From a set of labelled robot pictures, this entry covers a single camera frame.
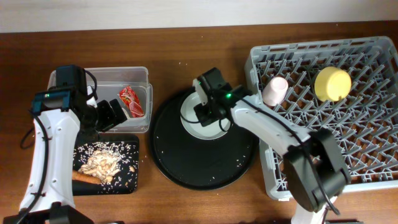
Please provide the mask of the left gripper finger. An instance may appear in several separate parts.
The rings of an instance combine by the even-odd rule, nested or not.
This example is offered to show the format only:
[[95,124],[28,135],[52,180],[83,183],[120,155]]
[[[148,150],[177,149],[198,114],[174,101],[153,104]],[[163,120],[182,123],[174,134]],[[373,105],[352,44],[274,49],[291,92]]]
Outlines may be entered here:
[[108,131],[115,126],[115,114],[108,101],[100,101],[97,104],[96,112],[98,114],[97,131]]
[[117,99],[113,99],[109,102],[110,106],[112,107],[114,111],[114,118],[115,118],[115,124],[121,124],[127,120],[127,116],[125,112],[123,111],[123,108],[119,104]]

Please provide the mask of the red snack wrapper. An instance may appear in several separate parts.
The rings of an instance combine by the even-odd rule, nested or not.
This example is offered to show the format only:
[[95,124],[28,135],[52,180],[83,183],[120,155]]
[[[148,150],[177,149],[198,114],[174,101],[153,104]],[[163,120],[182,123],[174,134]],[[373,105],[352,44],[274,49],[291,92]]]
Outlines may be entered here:
[[129,109],[133,118],[141,118],[144,116],[144,110],[142,109],[139,98],[130,86],[123,88],[119,92],[119,97]]

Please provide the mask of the light grey plate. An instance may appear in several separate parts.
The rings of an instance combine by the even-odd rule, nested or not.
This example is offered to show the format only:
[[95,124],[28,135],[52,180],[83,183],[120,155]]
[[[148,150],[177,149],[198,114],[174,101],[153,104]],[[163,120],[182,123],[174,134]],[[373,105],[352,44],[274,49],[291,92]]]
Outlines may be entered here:
[[232,123],[228,119],[217,120],[203,127],[194,111],[194,107],[201,103],[196,92],[187,93],[180,103],[180,119],[185,130],[201,140],[214,140],[224,136]]

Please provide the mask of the food scraps pile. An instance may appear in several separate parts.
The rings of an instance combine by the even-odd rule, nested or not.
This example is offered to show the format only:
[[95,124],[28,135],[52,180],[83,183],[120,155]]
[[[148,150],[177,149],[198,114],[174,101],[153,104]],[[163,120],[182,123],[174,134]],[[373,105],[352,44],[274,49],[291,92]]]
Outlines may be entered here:
[[110,183],[114,176],[121,171],[119,165],[121,154],[114,151],[95,151],[83,164],[78,172],[99,178],[102,183]]

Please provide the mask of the pink cup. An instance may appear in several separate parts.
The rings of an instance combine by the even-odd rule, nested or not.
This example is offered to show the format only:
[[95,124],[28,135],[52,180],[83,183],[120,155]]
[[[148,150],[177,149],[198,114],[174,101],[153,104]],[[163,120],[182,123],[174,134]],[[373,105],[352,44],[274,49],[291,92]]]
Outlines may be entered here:
[[262,100],[268,106],[276,106],[284,101],[289,84],[283,77],[274,77],[262,91]]

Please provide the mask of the orange carrot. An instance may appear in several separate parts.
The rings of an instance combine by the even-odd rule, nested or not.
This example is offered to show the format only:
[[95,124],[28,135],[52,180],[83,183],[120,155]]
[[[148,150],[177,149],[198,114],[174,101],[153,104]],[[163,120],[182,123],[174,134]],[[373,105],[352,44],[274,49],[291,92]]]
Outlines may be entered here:
[[101,183],[101,180],[99,178],[93,177],[90,175],[86,175],[86,174],[82,174],[75,170],[72,171],[72,179],[80,181],[80,182],[86,182],[89,184],[100,184]]

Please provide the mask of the yellow bowl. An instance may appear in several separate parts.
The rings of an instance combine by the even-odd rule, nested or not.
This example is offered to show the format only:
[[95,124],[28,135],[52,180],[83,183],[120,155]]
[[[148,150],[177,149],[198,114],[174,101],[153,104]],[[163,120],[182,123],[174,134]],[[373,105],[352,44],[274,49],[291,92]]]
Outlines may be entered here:
[[314,90],[321,101],[340,101],[348,96],[351,90],[350,75],[336,67],[326,67],[317,75]]

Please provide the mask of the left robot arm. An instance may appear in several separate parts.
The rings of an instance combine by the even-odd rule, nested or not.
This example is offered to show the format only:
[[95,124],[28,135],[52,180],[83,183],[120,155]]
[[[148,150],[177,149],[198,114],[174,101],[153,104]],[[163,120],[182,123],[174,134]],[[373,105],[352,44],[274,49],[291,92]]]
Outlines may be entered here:
[[29,186],[17,215],[4,223],[92,223],[75,209],[72,190],[73,151],[79,132],[106,132],[127,120],[117,100],[96,102],[92,73],[77,65],[55,70],[55,85],[36,93],[34,156]]

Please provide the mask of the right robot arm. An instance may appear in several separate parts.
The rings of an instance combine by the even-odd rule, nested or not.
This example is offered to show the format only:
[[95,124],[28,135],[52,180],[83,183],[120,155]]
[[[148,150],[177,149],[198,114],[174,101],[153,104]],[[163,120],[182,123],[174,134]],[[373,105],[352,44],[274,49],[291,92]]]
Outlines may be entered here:
[[193,110],[203,127],[228,119],[283,158],[284,174],[297,203],[292,223],[325,223],[334,201],[351,182],[348,166],[333,133],[297,126],[264,105],[243,86],[232,88],[217,68],[193,80],[200,103]]

